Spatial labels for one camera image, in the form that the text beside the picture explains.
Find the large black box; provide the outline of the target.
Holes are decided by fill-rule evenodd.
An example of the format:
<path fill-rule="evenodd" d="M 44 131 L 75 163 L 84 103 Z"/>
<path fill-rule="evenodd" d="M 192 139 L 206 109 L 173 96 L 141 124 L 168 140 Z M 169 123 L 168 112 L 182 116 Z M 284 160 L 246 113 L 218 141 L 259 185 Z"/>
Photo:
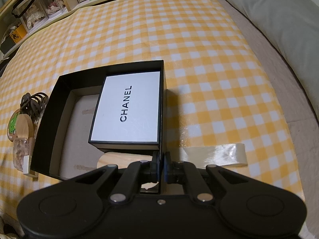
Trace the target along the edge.
<path fill-rule="evenodd" d="M 165 150 L 164 62 L 101 66 L 61 75 L 37 132 L 30 167 L 59 180 L 81 174 L 104 153 L 151 161 L 158 193 Z"/>

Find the white black Chanel box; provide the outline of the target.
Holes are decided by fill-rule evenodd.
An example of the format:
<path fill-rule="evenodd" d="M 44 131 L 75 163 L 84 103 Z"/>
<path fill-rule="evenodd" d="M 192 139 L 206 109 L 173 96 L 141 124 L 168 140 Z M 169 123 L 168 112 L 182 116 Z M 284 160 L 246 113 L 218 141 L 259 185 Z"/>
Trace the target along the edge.
<path fill-rule="evenodd" d="M 157 150 L 160 145 L 160 72 L 107 76 L 89 143 L 106 150 Z"/>

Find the yellow storage box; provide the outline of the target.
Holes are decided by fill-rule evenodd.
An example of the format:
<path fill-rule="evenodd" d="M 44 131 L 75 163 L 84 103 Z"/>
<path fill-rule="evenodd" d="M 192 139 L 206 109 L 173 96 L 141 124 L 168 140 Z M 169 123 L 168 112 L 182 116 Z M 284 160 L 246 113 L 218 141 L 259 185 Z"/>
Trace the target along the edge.
<path fill-rule="evenodd" d="M 22 23 L 14 25 L 10 28 L 9 35 L 15 44 L 19 43 L 26 35 L 27 31 Z"/>

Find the yellow checkered blanket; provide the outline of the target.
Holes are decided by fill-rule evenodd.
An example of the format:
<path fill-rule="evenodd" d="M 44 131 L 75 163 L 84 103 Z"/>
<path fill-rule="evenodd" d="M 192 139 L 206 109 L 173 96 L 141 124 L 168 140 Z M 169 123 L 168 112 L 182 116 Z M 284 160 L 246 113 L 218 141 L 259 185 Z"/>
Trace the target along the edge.
<path fill-rule="evenodd" d="M 1 213 L 55 181 L 16 170 L 7 125 L 23 94 L 50 94 L 60 75 L 162 60 L 170 147 L 243 143 L 237 172 L 303 196 L 275 91 L 218 0 L 117 0 L 81 8 L 27 39 L 1 76 Z"/>

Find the round cork frog coaster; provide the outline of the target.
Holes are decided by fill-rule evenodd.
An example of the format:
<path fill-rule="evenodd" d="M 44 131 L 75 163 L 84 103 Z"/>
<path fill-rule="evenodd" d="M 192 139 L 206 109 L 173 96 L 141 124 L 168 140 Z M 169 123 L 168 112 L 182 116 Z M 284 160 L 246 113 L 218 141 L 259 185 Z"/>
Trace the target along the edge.
<path fill-rule="evenodd" d="M 7 137 L 8 139 L 13 142 L 13 140 L 17 137 L 16 134 L 16 120 L 18 115 L 20 114 L 20 109 L 17 109 L 11 116 L 8 127 L 7 127 Z"/>

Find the grey pillow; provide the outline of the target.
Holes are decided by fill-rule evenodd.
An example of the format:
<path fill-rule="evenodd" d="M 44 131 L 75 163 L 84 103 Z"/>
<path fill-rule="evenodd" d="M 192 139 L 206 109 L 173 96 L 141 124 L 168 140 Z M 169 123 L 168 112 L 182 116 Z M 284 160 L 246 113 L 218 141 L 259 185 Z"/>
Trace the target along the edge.
<path fill-rule="evenodd" d="M 311 0 L 227 0 L 279 51 L 318 112 L 318 6 Z"/>

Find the clear tape strip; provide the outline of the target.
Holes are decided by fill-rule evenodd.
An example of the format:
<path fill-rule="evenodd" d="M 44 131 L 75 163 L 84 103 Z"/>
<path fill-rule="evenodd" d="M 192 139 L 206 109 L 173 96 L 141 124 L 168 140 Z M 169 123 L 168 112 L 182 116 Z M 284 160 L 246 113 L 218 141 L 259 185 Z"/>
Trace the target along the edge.
<path fill-rule="evenodd" d="M 182 147 L 179 149 L 178 159 L 179 161 L 191 162 L 200 169 L 206 168 L 207 165 L 226 167 L 248 165 L 244 144 Z"/>

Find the oval wooden lid box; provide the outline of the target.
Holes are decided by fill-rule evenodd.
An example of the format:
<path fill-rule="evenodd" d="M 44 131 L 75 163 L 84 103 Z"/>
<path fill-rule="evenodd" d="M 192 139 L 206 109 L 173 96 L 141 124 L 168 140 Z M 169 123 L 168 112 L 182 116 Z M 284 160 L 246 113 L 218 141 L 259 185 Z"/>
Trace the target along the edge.
<path fill-rule="evenodd" d="M 119 169 L 127 168 L 130 163 L 136 161 L 151 161 L 152 156 L 149 155 L 139 155 L 139 154 L 128 154 L 128 153 L 117 153 L 108 152 L 104 153 L 97 162 L 97 168 L 115 164 Z"/>

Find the round wooden coaster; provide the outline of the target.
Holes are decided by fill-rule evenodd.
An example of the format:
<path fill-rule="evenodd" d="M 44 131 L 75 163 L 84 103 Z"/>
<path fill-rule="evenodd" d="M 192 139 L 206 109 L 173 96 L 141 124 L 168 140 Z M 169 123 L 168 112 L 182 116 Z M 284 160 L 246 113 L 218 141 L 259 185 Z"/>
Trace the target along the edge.
<path fill-rule="evenodd" d="M 29 139 L 34 136 L 33 122 L 29 115 L 19 114 L 15 124 L 15 139 Z"/>

